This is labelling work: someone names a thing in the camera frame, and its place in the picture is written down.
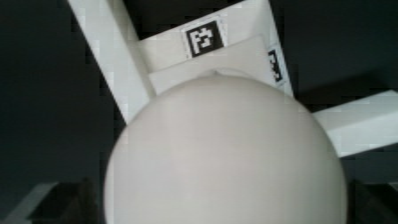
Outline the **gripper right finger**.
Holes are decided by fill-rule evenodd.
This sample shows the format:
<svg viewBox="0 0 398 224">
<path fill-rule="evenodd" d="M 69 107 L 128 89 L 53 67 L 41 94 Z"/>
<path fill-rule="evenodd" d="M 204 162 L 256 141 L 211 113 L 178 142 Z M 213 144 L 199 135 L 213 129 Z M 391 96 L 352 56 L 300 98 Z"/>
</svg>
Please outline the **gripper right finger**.
<svg viewBox="0 0 398 224">
<path fill-rule="evenodd" d="M 398 224 L 398 183 L 350 182 L 346 224 Z"/>
</svg>

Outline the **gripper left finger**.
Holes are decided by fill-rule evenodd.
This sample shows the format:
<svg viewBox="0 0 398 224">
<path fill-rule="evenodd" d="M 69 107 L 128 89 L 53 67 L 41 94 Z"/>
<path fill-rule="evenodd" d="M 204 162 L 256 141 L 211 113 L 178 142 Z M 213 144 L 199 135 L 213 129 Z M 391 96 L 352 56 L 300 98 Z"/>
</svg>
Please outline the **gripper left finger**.
<svg viewBox="0 0 398 224">
<path fill-rule="evenodd" d="M 92 182 L 37 184 L 0 224 L 99 224 Z"/>
</svg>

